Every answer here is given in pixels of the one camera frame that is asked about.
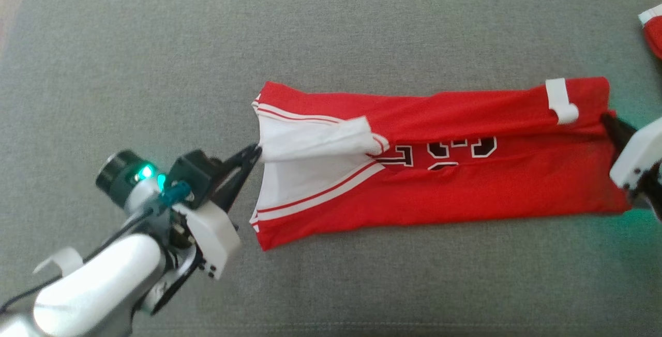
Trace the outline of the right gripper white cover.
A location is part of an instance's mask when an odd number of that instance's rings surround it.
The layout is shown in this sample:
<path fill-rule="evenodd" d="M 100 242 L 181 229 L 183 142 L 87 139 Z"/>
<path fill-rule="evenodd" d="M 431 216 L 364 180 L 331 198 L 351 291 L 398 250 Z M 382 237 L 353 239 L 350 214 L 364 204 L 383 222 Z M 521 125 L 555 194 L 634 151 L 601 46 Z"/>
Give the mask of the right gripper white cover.
<path fill-rule="evenodd" d="M 612 113 L 603 113 L 600 121 L 615 149 L 622 149 L 610 179 L 632 203 L 646 202 L 660 221 L 661 118 L 639 130 Z"/>

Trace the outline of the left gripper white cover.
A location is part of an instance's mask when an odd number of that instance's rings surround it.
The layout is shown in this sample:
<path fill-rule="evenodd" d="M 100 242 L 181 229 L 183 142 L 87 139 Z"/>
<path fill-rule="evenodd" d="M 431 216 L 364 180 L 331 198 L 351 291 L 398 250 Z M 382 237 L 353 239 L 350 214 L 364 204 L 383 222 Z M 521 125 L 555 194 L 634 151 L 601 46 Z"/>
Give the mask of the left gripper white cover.
<path fill-rule="evenodd" d="M 228 213 L 261 157 L 259 144 L 224 161 L 190 151 L 163 174 L 133 151 L 112 155 L 96 186 L 127 219 L 96 250 L 96 311 L 156 314 L 197 269 L 219 279 L 239 247 Z"/>

